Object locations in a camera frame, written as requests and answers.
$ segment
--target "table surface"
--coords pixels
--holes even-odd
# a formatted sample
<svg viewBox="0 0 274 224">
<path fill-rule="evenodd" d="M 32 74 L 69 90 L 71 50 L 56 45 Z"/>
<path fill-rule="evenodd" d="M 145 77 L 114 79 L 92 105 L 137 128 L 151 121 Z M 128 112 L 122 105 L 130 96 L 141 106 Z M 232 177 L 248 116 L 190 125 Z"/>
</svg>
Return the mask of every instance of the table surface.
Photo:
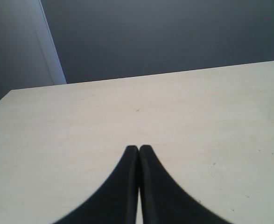
<svg viewBox="0 0 274 224">
<path fill-rule="evenodd" d="M 0 101 L 0 223 L 64 216 L 131 144 L 152 145 L 229 221 L 274 223 L 274 61 L 10 91 Z"/>
</svg>

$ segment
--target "white door frame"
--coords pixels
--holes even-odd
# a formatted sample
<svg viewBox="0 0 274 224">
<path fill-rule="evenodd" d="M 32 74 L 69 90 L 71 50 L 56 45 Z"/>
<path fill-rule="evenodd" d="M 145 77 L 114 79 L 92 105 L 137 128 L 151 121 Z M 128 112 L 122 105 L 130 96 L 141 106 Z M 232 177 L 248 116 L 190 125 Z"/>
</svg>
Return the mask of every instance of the white door frame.
<svg viewBox="0 0 274 224">
<path fill-rule="evenodd" d="M 66 84 L 65 76 L 40 0 L 25 0 L 54 85 Z"/>
</svg>

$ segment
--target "tabletop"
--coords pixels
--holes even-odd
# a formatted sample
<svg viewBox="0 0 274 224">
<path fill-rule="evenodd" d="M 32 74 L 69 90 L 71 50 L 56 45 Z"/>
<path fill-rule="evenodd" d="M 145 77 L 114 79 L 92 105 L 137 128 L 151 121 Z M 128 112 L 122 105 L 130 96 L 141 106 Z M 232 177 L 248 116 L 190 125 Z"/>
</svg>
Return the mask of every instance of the tabletop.
<svg viewBox="0 0 274 224">
<path fill-rule="evenodd" d="M 10 91 L 0 223 L 56 221 L 143 144 L 216 214 L 274 223 L 274 61 Z"/>
</svg>

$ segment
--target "white table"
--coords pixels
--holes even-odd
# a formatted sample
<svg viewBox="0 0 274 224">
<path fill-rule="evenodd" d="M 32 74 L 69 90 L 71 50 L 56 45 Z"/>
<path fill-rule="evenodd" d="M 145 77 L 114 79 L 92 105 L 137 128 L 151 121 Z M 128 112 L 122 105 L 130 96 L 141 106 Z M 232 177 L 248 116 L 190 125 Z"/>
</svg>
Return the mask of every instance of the white table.
<svg viewBox="0 0 274 224">
<path fill-rule="evenodd" d="M 188 193 L 229 221 L 274 224 L 274 62 L 9 92 L 0 223 L 56 221 L 128 144 L 152 145 Z"/>
</svg>

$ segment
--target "wall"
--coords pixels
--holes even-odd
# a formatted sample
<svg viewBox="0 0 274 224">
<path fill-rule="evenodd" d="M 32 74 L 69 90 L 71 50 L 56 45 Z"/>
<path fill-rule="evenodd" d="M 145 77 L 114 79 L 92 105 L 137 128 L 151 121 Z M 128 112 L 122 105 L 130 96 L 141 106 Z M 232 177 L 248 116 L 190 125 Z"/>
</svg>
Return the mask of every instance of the wall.
<svg viewBox="0 0 274 224">
<path fill-rule="evenodd" d="M 11 89 L 52 85 L 25 0 L 0 0 L 0 99 Z"/>
<path fill-rule="evenodd" d="M 274 0 L 42 0 L 69 83 L 274 60 Z"/>
</svg>

